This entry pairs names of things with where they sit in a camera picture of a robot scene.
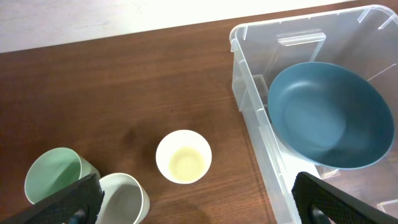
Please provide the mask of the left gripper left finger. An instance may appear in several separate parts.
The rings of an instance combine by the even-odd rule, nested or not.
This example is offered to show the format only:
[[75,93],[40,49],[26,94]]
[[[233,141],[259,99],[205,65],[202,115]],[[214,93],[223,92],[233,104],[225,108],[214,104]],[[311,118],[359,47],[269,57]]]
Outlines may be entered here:
[[98,174],[88,174],[1,224],[95,224],[103,199]]

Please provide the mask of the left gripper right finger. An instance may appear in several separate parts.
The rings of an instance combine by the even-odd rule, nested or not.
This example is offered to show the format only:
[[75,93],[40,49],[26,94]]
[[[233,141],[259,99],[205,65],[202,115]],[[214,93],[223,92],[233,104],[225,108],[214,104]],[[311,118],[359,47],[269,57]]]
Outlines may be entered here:
[[309,174],[299,172],[292,195],[302,223],[396,224],[397,219]]

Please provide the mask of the grey cup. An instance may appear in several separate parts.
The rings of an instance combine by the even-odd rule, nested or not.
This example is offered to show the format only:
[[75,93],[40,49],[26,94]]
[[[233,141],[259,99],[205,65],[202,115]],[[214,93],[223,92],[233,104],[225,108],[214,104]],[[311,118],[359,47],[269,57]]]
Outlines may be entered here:
[[96,224],[137,224],[150,207],[147,192],[131,175],[113,173],[99,180],[104,192]]

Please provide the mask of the green cup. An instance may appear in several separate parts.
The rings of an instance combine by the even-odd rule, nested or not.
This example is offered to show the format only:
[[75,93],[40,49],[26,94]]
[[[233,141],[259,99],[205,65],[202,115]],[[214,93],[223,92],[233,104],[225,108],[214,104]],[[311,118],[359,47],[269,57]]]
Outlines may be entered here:
[[31,165],[24,182],[25,196],[35,204],[88,174],[100,176],[97,168],[74,150],[67,147],[51,149]]

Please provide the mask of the cream cup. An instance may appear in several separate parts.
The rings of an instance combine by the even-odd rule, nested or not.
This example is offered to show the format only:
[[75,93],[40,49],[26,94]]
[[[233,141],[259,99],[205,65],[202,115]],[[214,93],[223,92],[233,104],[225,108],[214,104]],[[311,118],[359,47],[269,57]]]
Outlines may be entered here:
[[161,174],[177,184],[192,184],[209,170],[212,151],[208,141],[194,131],[169,133],[157,146],[156,164]]

